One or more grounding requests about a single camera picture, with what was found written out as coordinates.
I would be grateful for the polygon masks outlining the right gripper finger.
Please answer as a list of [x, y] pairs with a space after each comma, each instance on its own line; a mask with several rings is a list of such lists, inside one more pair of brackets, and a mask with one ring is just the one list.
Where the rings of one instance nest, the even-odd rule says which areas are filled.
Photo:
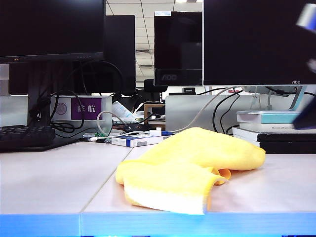
[[316, 128], [316, 98], [301, 111], [292, 122], [295, 129], [315, 129]]

